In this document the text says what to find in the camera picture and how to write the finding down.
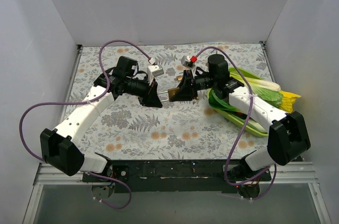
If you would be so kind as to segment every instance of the floral pattern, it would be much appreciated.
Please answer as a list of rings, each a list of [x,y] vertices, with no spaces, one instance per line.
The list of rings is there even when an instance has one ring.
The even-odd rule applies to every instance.
[[[151,57],[164,68],[165,74],[157,78],[158,91],[176,87],[176,77],[182,75],[183,55],[193,56],[208,44],[143,46]],[[228,53],[239,67],[271,80],[260,44],[225,44],[215,46]],[[101,74],[97,54],[99,47],[83,48],[69,101],[81,101]],[[206,68],[207,56],[216,53],[207,50],[197,61]],[[107,47],[103,52],[105,68],[114,67],[119,56],[139,61],[145,70],[147,59],[133,47]],[[68,106],[69,115],[74,106]],[[140,106],[136,96],[124,95],[109,106],[88,129],[81,141],[83,152],[104,154],[111,159],[222,159],[227,158],[239,127],[227,121],[208,104],[207,92],[199,93],[192,102],[164,102],[163,108]],[[257,138],[245,133],[233,158],[259,149],[267,138]]]

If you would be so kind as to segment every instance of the robotic arm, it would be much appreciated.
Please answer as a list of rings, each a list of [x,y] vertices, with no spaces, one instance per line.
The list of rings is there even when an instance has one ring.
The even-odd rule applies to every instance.
[[[189,69],[184,70],[178,87],[168,90],[170,102],[191,101],[197,99],[198,91],[212,88],[220,99],[239,108],[243,113],[248,112],[251,98],[248,89],[230,77],[228,63],[222,55],[209,56],[209,71],[197,73],[196,76],[193,72],[198,67],[190,57],[183,57],[182,64]],[[109,168],[108,158],[93,153],[83,154],[78,147],[86,130],[119,95],[128,93],[138,96],[143,106],[162,107],[155,81],[156,76],[164,73],[161,66],[148,66],[147,76],[137,79],[134,78],[138,73],[137,61],[122,56],[117,66],[106,72],[111,73],[111,86],[104,97],[78,106],[65,121],[53,130],[45,129],[40,135],[43,160],[69,176],[78,171],[103,173]],[[84,101],[99,96],[105,88],[106,79],[100,75]],[[275,163],[286,165],[310,148],[304,118],[298,112],[287,114],[254,96],[251,117],[269,132],[268,145],[244,156],[239,165],[227,172],[229,178],[251,177],[258,170]]]

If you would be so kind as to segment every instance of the white wall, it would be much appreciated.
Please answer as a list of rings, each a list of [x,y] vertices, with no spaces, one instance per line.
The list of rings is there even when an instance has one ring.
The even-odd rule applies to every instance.
[[[53,0],[78,44],[266,40],[287,0]]]
[[[23,148],[18,124],[30,105],[63,100],[76,45],[51,0],[0,0],[0,223],[21,223],[38,161]],[[27,116],[24,134],[41,154],[40,132],[60,107]]]
[[[320,189],[339,223],[339,0],[288,0],[267,41],[275,79],[302,95]]]

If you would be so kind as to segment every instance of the table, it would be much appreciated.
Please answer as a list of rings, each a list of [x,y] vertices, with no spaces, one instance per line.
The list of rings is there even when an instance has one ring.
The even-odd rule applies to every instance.
[[[158,91],[176,87],[182,75],[183,55],[193,56],[211,44],[142,46],[161,64],[165,74],[156,78]],[[260,44],[213,44],[228,53],[235,64],[258,76],[272,80]],[[98,62],[100,47],[84,47],[73,82],[69,101],[81,101],[101,74]],[[207,70],[207,50],[197,61]],[[107,47],[103,51],[105,68],[114,67],[120,56],[139,61],[146,70],[147,59],[133,47]],[[69,115],[74,106],[68,106]],[[140,106],[136,96],[123,95],[109,106],[89,128],[81,141],[82,152],[96,152],[111,159],[225,159],[239,133],[239,127],[227,121],[208,104],[207,91],[193,102],[164,102],[163,108]],[[232,156],[239,159],[267,145],[267,138],[245,133]]]

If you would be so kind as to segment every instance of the green tray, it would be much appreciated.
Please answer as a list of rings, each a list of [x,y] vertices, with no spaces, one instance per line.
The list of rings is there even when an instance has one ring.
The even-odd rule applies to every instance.
[[[249,77],[249,78],[255,78],[255,79],[262,79],[256,75],[254,75],[253,73],[249,72],[249,71],[246,71],[244,69],[241,69],[241,68],[238,68],[243,74],[245,77]],[[236,71],[235,68],[229,68],[229,71],[230,72],[234,72]],[[212,91],[209,90],[208,93],[207,93],[207,96],[208,98],[211,96],[212,94]],[[228,104],[225,103],[223,100],[220,100],[219,98],[217,98],[216,96],[214,96],[214,99],[222,106],[226,107],[226,108],[229,108],[228,107]],[[230,122],[234,123],[235,125],[239,126],[239,127],[242,127],[244,125],[244,121],[242,119],[240,119],[239,117],[225,111],[225,110],[221,110],[219,108],[215,108],[213,105],[211,105],[211,107],[216,110],[219,114],[221,114],[223,117],[225,117],[227,120],[229,120]],[[263,132],[263,131],[259,131],[258,129],[254,128],[253,126],[251,125],[247,125],[246,128],[245,128],[245,131],[247,131],[248,133],[251,133],[257,137],[267,137],[269,134],[267,132]]]

